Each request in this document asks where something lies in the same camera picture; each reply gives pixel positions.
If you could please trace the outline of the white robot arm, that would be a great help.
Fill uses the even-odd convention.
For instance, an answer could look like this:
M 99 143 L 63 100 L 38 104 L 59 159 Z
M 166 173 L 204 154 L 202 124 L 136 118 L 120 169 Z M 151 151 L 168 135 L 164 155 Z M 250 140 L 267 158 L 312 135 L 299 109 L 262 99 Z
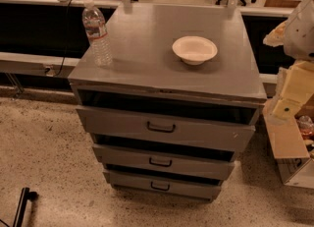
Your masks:
M 314 0 L 302 0 L 286 21 L 265 36 L 263 43 L 282 45 L 285 54 L 294 59 L 288 69 L 278 73 L 270 110 L 271 116 L 287 120 L 314 94 Z

